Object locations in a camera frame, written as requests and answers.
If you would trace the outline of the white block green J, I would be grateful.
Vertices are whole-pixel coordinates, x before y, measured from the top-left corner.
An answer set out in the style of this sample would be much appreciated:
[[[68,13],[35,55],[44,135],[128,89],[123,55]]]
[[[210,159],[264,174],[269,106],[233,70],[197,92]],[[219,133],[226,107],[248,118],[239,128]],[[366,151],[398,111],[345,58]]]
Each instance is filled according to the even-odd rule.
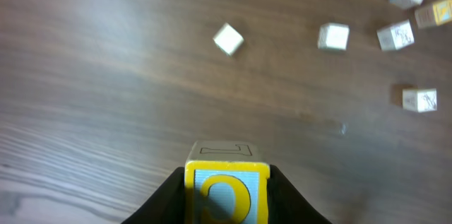
[[[437,111],[436,88],[404,89],[402,106],[404,110],[418,113]]]

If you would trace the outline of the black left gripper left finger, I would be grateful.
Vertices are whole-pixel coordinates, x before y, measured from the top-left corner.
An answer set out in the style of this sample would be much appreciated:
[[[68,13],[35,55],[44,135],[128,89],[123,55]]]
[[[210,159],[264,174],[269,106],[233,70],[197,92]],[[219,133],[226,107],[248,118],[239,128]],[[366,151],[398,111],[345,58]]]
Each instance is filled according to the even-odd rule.
[[[121,224],[183,224],[184,168],[176,168],[148,200]]]

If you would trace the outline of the white block green V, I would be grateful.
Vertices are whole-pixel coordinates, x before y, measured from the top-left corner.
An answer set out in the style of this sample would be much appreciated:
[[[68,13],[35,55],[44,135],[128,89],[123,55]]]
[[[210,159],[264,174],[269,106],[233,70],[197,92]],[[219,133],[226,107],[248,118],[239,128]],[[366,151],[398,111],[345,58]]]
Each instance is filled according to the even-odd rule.
[[[415,43],[409,20],[389,25],[376,34],[382,51],[399,50]]]

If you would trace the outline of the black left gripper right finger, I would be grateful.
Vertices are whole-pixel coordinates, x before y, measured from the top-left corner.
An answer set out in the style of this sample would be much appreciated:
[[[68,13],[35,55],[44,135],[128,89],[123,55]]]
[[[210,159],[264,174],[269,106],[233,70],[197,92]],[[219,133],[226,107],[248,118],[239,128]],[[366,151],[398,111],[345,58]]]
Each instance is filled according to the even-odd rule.
[[[267,199],[269,224],[331,224],[275,165],[270,165]]]

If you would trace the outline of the plain white picture block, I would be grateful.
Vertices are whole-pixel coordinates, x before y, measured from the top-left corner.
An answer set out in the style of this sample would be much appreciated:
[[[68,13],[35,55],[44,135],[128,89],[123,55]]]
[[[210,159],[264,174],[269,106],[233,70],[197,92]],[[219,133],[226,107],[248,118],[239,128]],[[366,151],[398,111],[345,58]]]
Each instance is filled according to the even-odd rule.
[[[226,55],[232,56],[243,44],[244,38],[228,23],[225,23],[213,37],[214,43]]]

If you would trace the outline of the yellow top letter block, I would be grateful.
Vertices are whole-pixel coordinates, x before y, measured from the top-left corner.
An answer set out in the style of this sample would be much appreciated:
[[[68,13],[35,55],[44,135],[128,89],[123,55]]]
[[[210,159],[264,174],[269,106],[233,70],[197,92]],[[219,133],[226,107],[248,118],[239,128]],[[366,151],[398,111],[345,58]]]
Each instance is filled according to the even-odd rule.
[[[184,167],[184,222],[267,224],[269,178],[252,143],[195,142]]]

